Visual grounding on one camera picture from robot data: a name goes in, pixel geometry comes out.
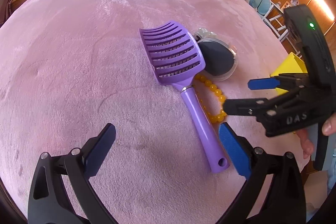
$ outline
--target silver screw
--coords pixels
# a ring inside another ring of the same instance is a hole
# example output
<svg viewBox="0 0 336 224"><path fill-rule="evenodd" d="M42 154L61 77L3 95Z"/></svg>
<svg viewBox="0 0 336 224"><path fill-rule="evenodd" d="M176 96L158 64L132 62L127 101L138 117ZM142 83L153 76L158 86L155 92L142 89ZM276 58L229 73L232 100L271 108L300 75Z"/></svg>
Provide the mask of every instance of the silver screw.
<svg viewBox="0 0 336 224"><path fill-rule="evenodd" d="M43 152L42 154L41 154L41 159L46 159L47 158L47 156L48 156L48 153L47 152Z"/></svg>
<svg viewBox="0 0 336 224"><path fill-rule="evenodd" d="M258 155L261 155L264 152L264 150L261 147L256 147L254 149L254 152Z"/></svg>
<svg viewBox="0 0 336 224"><path fill-rule="evenodd" d="M292 158L294 158L294 155L293 155L292 152L287 152L286 157L289 158L289 159L292 159Z"/></svg>
<svg viewBox="0 0 336 224"><path fill-rule="evenodd" d="M76 156L81 152L81 150L79 148L74 148L73 150L71 150L71 154Z"/></svg>
<svg viewBox="0 0 336 224"><path fill-rule="evenodd" d="M269 115L269 116L274 116L274 115L277 114L277 112L276 112L275 110L272 110L272 109L268 110L266 113L267 113L267 115Z"/></svg>

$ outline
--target pink bedspread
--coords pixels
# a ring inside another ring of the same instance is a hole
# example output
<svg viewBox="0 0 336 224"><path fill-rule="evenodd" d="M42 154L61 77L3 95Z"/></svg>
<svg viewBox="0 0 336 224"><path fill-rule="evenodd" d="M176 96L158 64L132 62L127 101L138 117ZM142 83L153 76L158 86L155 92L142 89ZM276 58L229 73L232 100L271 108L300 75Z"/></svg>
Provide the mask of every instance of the pink bedspread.
<svg viewBox="0 0 336 224"><path fill-rule="evenodd" d="M275 95L247 88L286 52L243 0L28 0L0 29L0 177L25 215L39 155L81 147L107 122L117 138L90 181L120 224L215 223L228 208L244 178L233 166L210 172L179 92L156 83L142 48L138 29L168 20L237 48L235 73L216 83L228 98ZM227 121L253 146L307 163L294 134L269 139L253 117Z"/></svg>

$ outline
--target yellow bead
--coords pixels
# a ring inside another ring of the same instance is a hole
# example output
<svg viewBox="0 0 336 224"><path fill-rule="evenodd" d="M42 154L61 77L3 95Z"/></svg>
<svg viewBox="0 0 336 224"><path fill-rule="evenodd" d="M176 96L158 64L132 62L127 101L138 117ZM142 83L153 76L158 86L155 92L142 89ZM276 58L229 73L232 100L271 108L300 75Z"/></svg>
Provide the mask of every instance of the yellow bead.
<svg viewBox="0 0 336 224"><path fill-rule="evenodd" d="M205 86L209 87L209 86L212 85L212 82L211 82L210 80L206 80L206 81L204 82L204 84L205 84Z"/></svg>
<svg viewBox="0 0 336 224"><path fill-rule="evenodd" d="M224 116L222 114L219 114L216 116L216 119L218 122L222 122L224 120Z"/></svg>
<svg viewBox="0 0 336 224"><path fill-rule="evenodd" d="M219 90L219 89L216 89L216 90L215 90L215 95L216 95L217 97L219 97L220 95L222 95L222 91Z"/></svg>
<svg viewBox="0 0 336 224"><path fill-rule="evenodd" d="M212 84L209 88L211 91L215 91L217 89L217 86L215 84Z"/></svg>
<svg viewBox="0 0 336 224"><path fill-rule="evenodd" d="M221 103L224 103L224 101L226 100L226 97L222 94L218 97L218 100L221 102Z"/></svg>
<svg viewBox="0 0 336 224"><path fill-rule="evenodd" d="M201 75L201 76L199 77L199 80L200 80L202 83L204 83L204 82L206 81L206 78L205 78L204 75Z"/></svg>
<svg viewBox="0 0 336 224"><path fill-rule="evenodd" d="M225 117L227 115L226 112L223 109L220 110L220 114L223 115L223 117Z"/></svg>
<svg viewBox="0 0 336 224"><path fill-rule="evenodd" d="M210 116L209 117L211 123L216 123L217 122L217 117L216 116Z"/></svg>

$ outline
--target blue gripper pad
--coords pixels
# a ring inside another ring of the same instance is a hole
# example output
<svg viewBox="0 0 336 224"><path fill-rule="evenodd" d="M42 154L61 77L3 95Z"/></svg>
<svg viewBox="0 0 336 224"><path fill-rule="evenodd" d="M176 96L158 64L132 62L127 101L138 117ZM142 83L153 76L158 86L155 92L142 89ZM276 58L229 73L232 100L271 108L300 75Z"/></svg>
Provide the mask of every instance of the blue gripper pad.
<svg viewBox="0 0 336 224"><path fill-rule="evenodd" d="M240 141L245 138L237 136L232 128L225 122L219 126L219 139L238 174L249 179L251 175L250 157L240 143Z"/></svg>
<svg viewBox="0 0 336 224"><path fill-rule="evenodd" d="M251 79L247 86L250 90L269 90L275 89L280 85L280 81L275 78Z"/></svg>

